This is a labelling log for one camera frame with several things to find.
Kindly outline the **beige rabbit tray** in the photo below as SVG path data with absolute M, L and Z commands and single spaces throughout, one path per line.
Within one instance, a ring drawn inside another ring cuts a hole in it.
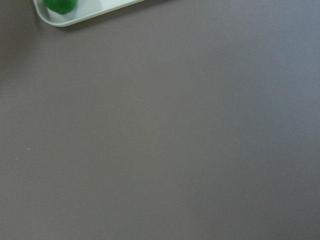
M 54 27 L 67 27 L 139 2 L 141 0 L 78 0 L 75 8 L 67 14 L 50 10 L 43 0 L 34 0 L 33 4 L 45 23 Z

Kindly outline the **green lime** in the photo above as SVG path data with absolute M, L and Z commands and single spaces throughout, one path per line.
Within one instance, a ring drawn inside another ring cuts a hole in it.
M 43 0 L 46 7 L 60 15 L 73 11 L 78 3 L 77 0 Z

